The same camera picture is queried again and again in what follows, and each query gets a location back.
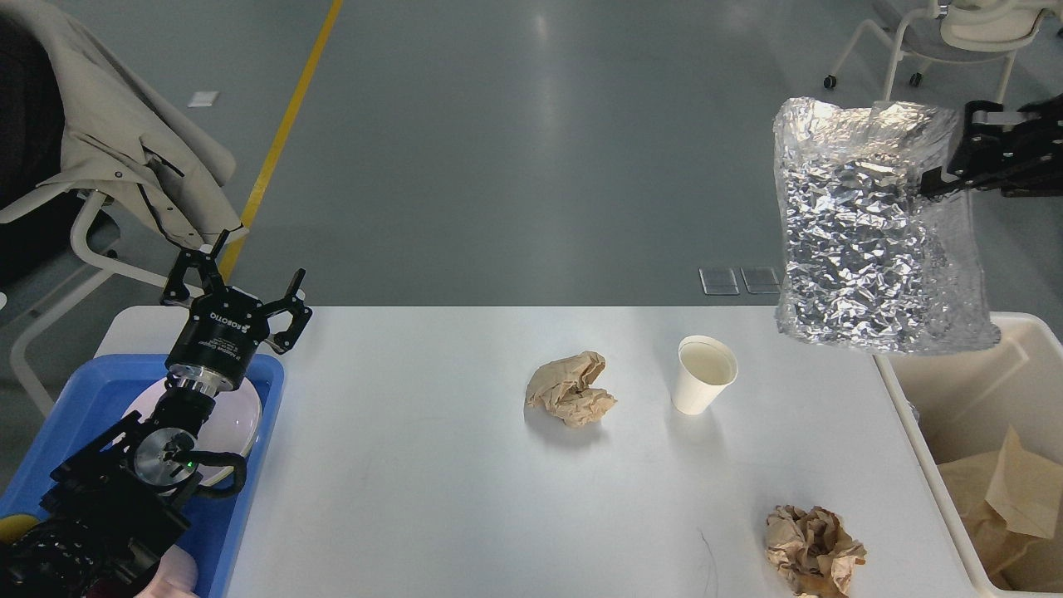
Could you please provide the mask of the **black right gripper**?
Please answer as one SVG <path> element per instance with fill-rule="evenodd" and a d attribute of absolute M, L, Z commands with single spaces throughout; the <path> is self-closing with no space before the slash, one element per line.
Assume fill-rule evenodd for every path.
<path fill-rule="evenodd" d="M 988 100 L 965 105 L 952 158 L 919 175 L 918 194 L 941 200 L 964 190 L 1006 198 L 1061 197 L 1062 95 L 1016 110 Z"/>

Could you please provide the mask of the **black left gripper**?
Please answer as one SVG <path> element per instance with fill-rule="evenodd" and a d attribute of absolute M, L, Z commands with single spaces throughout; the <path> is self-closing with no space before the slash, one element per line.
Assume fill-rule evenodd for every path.
<path fill-rule="evenodd" d="M 265 303 L 242 289 L 227 287 L 217 264 L 227 236 L 229 230 L 222 230 L 208 249 L 179 250 L 159 300 L 163 306 L 190 306 L 189 321 L 164 366 L 171 375 L 206 371 L 220 391 L 239 389 L 261 341 L 276 355 L 285 355 L 296 347 L 313 318 L 313 309 L 301 295 L 305 268 L 296 269 L 281 298 Z M 185 281 L 190 270 L 202 285 L 198 298 Z M 281 314 L 287 314 L 289 321 L 286 328 L 274 331 L 270 320 Z"/>

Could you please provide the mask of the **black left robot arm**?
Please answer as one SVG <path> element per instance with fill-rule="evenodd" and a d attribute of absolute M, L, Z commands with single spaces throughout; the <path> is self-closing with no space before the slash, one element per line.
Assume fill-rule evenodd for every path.
<path fill-rule="evenodd" d="M 238 390 L 255 352 L 290 351 L 311 320 L 296 276 L 281 298 L 264 302 L 230 287 L 217 258 L 223 246 L 183 250 L 161 302 L 189 311 L 164 363 L 152 412 L 129 413 L 53 469 L 46 518 L 2 545 L 4 597 L 86 597 L 100 583 L 138 588 L 186 533 L 183 507 L 195 496 L 240 493 L 247 459 L 209 451 L 200 432 L 218 395 Z"/>

